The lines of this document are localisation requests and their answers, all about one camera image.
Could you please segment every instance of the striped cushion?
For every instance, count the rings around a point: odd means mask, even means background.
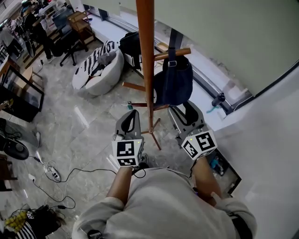
[[[105,52],[109,53],[111,51],[116,51],[117,49],[118,47],[116,47],[115,42],[107,41],[102,47],[94,50],[93,53],[76,69],[72,80],[74,89],[79,90],[86,84],[92,71],[98,66],[97,60],[99,56],[103,55]],[[99,76],[100,73],[101,71],[97,72],[94,76]]]
[[[36,239],[36,236],[29,223],[25,222],[22,229],[17,232],[15,238],[16,239]]]

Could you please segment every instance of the black bag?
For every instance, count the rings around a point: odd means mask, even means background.
[[[119,49],[121,49],[122,53],[132,56],[134,60],[133,67],[141,70],[139,63],[139,55],[141,54],[139,32],[130,32],[121,38]]]
[[[61,222],[57,219],[56,213],[49,209],[48,205],[41,206],[33,211],[34,218],[27,219],[36,238],[45,238],[61,227]]]
[[[164,60],[163,71],[154,76],[154,89],[157,94],[155,106],[180,105],[192,94],[192,65],[186,57],[176,56],[174,48],[168,49],[168,59]]]

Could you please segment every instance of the yellow object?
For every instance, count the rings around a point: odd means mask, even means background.
[[[13,105],[13,103],[14,103],[14,99],[11,99],[11,100],[8,102],[9,107],[11,107],[11,106]]]
[[[26,219],[27,212],[21,211],[18,215],[6,219],[5,226],[14,228],[14,232],[17,233],[24,226]]]

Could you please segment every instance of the black backpack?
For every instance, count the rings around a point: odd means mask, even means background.
[[[130,32],[127,33],[120,40],[120,46],[122,53],[128,54],[134,60],[134,68],[141,70],[139,63],[139,55],[141,54],[139,32]]]

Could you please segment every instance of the gray t-shirt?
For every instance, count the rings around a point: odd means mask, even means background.
[[[143,170],[136,175],[144,175]],[[87,239],[85,232],[95,229],[106,239],[237,239],[229,212],[255,235],[255,218],[240,201],[228,198],[212,207],[195,194],[187,176],[146,169],[144,178],[132,177],[126,205],[114,197],[95,204],[75,222],[72,238]]]
[[[10,30],[7,28],[3,28],[3,30],[0,32],[0,41],[4,43],[6,47],[8,47],[13,39],[14,37],[10,33]]]

